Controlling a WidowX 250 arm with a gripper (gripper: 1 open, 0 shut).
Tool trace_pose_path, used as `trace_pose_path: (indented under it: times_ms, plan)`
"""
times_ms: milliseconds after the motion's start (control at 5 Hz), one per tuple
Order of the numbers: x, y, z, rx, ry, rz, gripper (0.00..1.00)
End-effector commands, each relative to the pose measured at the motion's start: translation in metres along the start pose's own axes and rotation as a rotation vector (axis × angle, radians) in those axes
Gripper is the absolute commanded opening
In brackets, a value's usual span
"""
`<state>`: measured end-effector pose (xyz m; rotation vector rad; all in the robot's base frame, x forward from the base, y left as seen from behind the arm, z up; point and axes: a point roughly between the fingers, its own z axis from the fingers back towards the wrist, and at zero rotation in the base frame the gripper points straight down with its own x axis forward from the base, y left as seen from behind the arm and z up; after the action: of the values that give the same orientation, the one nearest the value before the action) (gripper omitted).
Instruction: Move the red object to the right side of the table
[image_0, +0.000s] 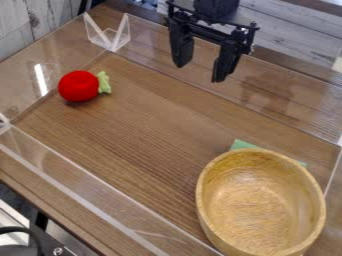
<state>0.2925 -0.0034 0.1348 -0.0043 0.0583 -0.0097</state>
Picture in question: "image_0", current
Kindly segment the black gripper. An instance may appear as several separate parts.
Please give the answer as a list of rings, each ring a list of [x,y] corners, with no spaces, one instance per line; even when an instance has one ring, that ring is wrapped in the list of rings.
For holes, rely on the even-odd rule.
[[[169,19],[172,19],[172,55],[178,68],[185,67],[193,60],[192,30],[194,34],[212,42],[220,42],[229,38],[246,45],[254,43],[260,26],[238,11],[240,0],[168,0],[166,3]],[[226,80],[226,77],[234,72],[241,58],[238,43],[233,40],[225,40],[221,44],[212,78],[216,83]]]

